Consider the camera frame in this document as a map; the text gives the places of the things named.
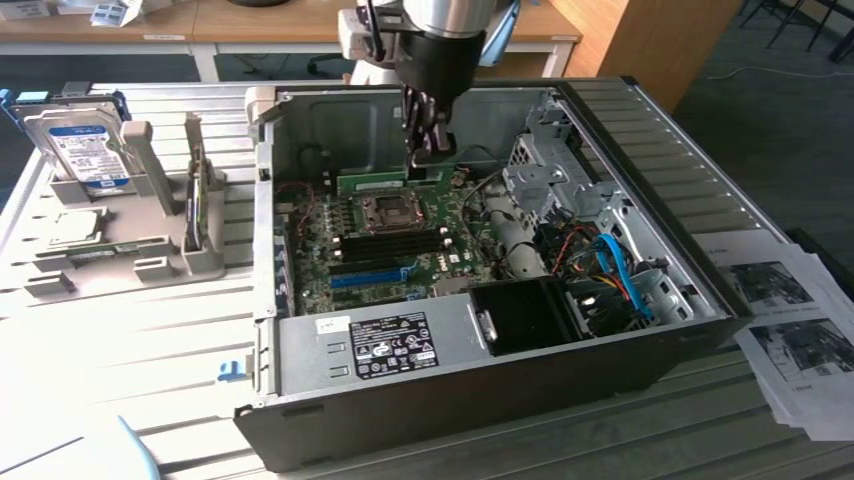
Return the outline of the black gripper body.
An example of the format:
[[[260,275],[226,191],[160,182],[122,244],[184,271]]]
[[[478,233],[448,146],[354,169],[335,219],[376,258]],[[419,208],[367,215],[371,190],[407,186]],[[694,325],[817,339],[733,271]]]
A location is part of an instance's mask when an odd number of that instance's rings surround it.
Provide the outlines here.
[[[470,88],[485,44],[485,32],[446,38],[404,33],[395,71],[402,83],[436,101],[454,101]]]

